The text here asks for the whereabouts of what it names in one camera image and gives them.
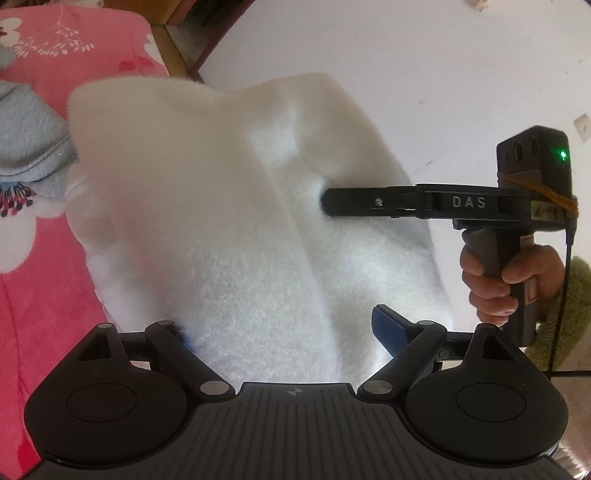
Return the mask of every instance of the human hand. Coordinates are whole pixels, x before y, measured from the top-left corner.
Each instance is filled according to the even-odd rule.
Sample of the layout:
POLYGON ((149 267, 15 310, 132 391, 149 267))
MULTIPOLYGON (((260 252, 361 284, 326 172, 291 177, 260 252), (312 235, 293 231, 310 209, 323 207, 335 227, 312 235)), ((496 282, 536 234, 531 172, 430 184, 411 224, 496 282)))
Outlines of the human hand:
POLYGON ((460 256, 462 280, 470 288, 469 301, 476 307, 481 322, 501 326, 516 311, 517 299, 510 285, 537 277, 538 314, 545 319, 564 282, 564 265, 556 250, 547 245, 532 245, 517 253, 501 272, 501 278, 484 276, 478 257, 464 247, 460 256))

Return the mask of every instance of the black handle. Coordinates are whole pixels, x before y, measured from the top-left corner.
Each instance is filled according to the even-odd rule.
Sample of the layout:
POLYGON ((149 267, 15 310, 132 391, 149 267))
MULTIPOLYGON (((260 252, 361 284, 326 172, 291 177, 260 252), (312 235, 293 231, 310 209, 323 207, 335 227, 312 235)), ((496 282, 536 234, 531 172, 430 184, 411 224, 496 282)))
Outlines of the black handle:
MULTIPOLYGON (((480 259, 485 275, 500 278, 501 271, 522 247, 533 244, 533 231, 526 229, 466 230, 464 242, 480 259)), ((528 281, 511 286, 511 296, 519 301, 515 313, 501 330, 519 347, 529 346, 535 338, 537 304, 535 288, 528 281)))

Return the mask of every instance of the white towel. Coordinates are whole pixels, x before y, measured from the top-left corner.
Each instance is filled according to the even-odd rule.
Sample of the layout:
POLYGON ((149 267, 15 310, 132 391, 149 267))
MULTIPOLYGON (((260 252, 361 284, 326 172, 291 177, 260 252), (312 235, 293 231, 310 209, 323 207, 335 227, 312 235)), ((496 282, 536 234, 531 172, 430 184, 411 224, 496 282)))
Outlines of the white towel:
POLYGON ((328 187, 408 184, 329 77, 230 93, 182 80, 106 80, 74 92, 70 122, 93 187, 70 188, 68 219, 120 328, 162 314, 158 306, 134 314, 154 292, 198 356, 236 387, 356 387, 389 360, 371 332, 376 304, 451 325, 425 222, 337 219, 320 208, 328 187), (106 210, 84 214, 80 202, 92 196, 112 223, 106 210), (134 259, 121 260, 122 251, 134 259), (105 293, 121 276, 132 287, 105 293))

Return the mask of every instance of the pink blanket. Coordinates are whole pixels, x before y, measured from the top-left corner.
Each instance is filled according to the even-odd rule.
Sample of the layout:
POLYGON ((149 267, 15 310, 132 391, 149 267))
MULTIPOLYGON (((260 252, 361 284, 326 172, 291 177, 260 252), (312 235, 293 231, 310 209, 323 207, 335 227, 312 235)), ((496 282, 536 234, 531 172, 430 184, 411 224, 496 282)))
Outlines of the pink blanket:
MULTIPOLYGON (((61 116, 78 86, 121 75, 166 76, 148 23, 111 9, 51 5, 0 11, 16 62, 0 79, 29 83, 61 116)), ((63 205, 34 198, 0 219, 0 472, 20 478, 38 456, 22 418, 28 396, 97 323, 102 306, 63 205)))

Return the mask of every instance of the floral pattern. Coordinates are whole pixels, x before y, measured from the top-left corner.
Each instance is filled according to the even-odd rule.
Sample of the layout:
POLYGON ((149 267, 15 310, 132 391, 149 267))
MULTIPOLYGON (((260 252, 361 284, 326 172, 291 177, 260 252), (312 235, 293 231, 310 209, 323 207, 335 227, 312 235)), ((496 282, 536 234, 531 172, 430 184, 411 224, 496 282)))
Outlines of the floral pattern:
POLYGON ((63 13, 64 7, 61 5, 60 18, 54 25, 50 25, 35 35, 17 40, 14 44, 17 57, 27 57, 30 52, 41 56, 57 57, 58 55, 92 50, 95 47, 92 42, 85 42, 78 30, 63 24, 63 13))
POLYGON ((20 27, 21 24, 22 20, 16 17, 0 20, 0 29, 2 29, 0 44, 5 47, 13 47, 16 45, 21 38, 20 32, 17 31, 17 28, 20 27))
POLYGON ((146 40, 148 40, 148 43, 144 45, 144 50, 146 51, 146 53, 150 55, 150 57, 152 57, 153 60, 157 61, 160 65, 164 65, 164 60, 162 59, 162 55, 158 50, 156 41, 154 40, 154 36, 148 34, 146 35, 146 40))

